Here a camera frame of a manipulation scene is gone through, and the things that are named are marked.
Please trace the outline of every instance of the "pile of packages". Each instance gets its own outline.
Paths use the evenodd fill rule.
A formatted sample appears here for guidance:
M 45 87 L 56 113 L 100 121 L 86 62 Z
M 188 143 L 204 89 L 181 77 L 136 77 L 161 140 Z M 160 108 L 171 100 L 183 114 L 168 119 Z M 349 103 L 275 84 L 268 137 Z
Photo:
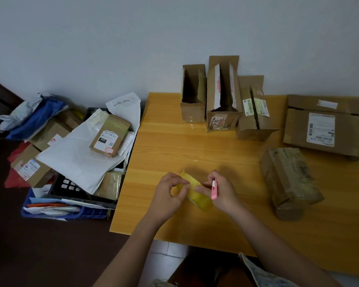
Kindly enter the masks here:
M 26 101 L 10 116 L 0 116 L 6 138 L 24 141 L 8 158 L 16 177 L 10 173 L 6 185 L 32 187 L 24 207 L 29 213 L 62 216 L 81 206 L 115 208 L 140 126 L 138 96 L 132 92 L 106 103 L 108 110 L 92 109 L 83 122 L 55 97 L 37 99 L 38 104 Z M 52 110 L 41 109 L 51 99 Z M 36 195 L 40 190 L 45 192 Z
M 239 140 L 266 141 L 272 126 L 263 76 L 237 74 L 239 56 L 211 56 L 205 65 L 184 65 L 182 120 L 206 122 L 207 131 L 236 131 Z M 359 98 L 288 96 L 283 142 L 359 160 Z M 269 149 L 260 161 L 276 215 L 298 220 L 324 200 L 297 148 Z

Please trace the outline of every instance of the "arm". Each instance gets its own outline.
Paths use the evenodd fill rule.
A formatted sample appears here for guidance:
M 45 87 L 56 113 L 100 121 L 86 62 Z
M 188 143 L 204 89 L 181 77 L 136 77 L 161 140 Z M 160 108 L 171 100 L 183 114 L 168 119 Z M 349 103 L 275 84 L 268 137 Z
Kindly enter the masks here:
M 212 171 L 204 185 L 211 186 L 213 179 L 218 183 L 218 197 L 213 200 L 214 205 L 238 224 L 268 272 L 300 286 L 341 286 L 245 208 L 233 184 L 219 172 Z M 195 191 L 211 197 L 209 188 L 197 186 Z
M 171 196 L 170 189 L 179 183 L 185 187 L 177 196 Z M 147 213 L 93 287 L 137 286 L 154 236 L 186 198 L 187 184 L 188 181 L 174 173 L 161 178 Z

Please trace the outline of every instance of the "yellow tape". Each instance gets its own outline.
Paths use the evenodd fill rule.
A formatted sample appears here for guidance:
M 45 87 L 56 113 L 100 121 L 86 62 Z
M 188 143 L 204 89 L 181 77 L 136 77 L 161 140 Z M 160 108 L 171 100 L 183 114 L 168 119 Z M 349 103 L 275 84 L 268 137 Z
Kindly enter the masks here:
M 189 190 L 189 193 L 187 194 L 187 198 L 190 199 L 200 209 L 205 210 L 205 211 L 208 210 L 213 205 L 213 201 L 211 200 L 211 198 L 207 197 L 204 194 L 197 193 L 194 190 L 194 188 L 197 185 L 202 185 L 202 184 L 199 183 L 193 177 L 191 177 L 189 174 L 187 174 L 185 171 L 182 171 L 180 176 L 183 179 L 190 182 L 190 190 Z M 183 186 L 182 184 L 177 184 L 176 187 L 177 187 L 178 191 L 180 191 L 182 189 L 182 186 Z

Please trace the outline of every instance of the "floor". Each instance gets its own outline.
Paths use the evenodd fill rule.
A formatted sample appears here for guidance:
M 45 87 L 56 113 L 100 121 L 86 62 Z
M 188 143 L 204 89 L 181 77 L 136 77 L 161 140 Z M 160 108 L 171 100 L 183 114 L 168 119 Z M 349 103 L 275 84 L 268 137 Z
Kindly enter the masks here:
M 91 287 L 128 236 L 110 233 L 109 220 L 61 222 L 23 218 L 28 189 L 4 188 L 17 142 L 0 140 L 0 286 Z M 187 246 L 153 241 L 139 287 L 168 279 L 186 257 Z M 332 273 L 346 286 L 359 277 Z

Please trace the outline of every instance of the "hand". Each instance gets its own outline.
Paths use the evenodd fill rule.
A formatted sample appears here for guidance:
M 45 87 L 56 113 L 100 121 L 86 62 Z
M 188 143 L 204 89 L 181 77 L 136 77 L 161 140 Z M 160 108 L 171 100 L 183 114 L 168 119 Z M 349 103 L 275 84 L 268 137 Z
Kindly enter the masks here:
M 184 186 L 177 196 L 172 196 L 170 190 L 177 184 Z M 152 203 L 145 216 L 163 225 L 180 207 L 189 192 L 189 186 L 189 182 L 177 174 L 169 172 L 164 175 L 156 187 Z
M 234 186 L 229 179 L 220 174 L 217 170 L 213 170 L 207 177 L 208 181 L 203 183 L 205 186 L 198 185 L 194 190 L 198 193 L 205 194 L 211 197 L 211 185 L 215 179 L 218 188 L 218 197 L 213 200 L 213 203 L 223 212 L 230 214 L 237 207 L 241 207 L 242 204 L 239 201 Z

